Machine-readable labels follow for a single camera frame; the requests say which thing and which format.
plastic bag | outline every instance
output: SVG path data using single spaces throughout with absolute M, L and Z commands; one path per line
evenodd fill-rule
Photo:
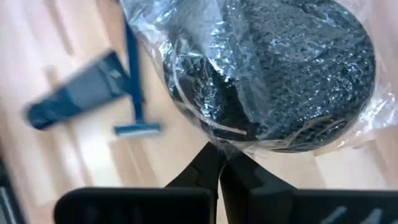
M 220 148 L 309 151 L 397 120 L 374 43 L 335 1 L 122 4 L 178 108 Z

hardwood floor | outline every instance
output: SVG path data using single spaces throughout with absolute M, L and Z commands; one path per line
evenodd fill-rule
M 394 0 L 341 3 L 369 31 L 377 49 L 378 77 L 398 90 L 398 23 Z M 52 222 L 57 199 L 83 186 L 164 186 L 207 142 L 175 108 L 141 49 L 149 120 L 161 121 L 156 138 L 118 139 L 117 123 L 131 121 L 127 98 L 42 132 L 24 121 L 32 100 L 65 82 L 110 48 L 124 58 L 121 10 L 113 0 L 0 1 L 0 141 L 14 187 L 30 223 Z M 315 152 L 279 154 L 254 149 L 251 156 L 301 188 L 398 189 L 398 128 L 331 144 Z M 219 223 L 226 223 L 219 203 Z

wooden floor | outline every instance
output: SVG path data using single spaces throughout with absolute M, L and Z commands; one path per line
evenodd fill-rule
M 369 31 L 378 76 L 397 88 L 398 2 L 344 0 Z M 113 0 L 0 1 L 0 140 L 26 219 L 52 222 L 57 199 L 84 186 L 164 186 L 207 142 L 174 107 L 153 66 L 141 53 L 149 119 L 164 123 L 157 138 L 118 139 L 117 123 L 131 121 L 121 99 L 46 132 L 32 129 L 22 112 L 29 102 L 114 48 L 123 57 L 121 12 Z M 300 188 L 398 189 L 398 128 L 338 142 L 315 152 L 252 157 Z M 219 223 L 226 223 L 222 203 Z

black plastic part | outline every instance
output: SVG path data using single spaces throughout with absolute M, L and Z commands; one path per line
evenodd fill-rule
M 64 86 L 29 106 L 27 119 L 45 129 L 126 94 L 126 72 L 115 51 L 82 70 Z
M 398 222 L 398 192 L 299 190 L 208 143 L 166 188 L 76 190 L 58 201 L 55 223 L 213 224 L 220 173 L 229 224 Z
M 213 192 L 202 188 L 72 191 L 56 204 L 56 224 L 214 224 Z
M 204 187 L 217 193 L 218 178 L 225 164 L 224 152 L 208 142 L 187 168 L 166 187 Z
M 286 223 L 295 188 L 245 153 L 229 160 L 220 182 L 229 224 Z
M 398 222 L 398 192 L 299 190 L 291 224 Z
M 0 206 L 7 223 L 25 224 L 4 163 L 0 161 Z

clear plastic wrap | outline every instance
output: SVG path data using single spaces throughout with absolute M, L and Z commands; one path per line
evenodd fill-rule
M 122 4 L 178 108 L 220 147 L 309 151 L 396 124 L 358 20 L 367 11 L 332 0 Z

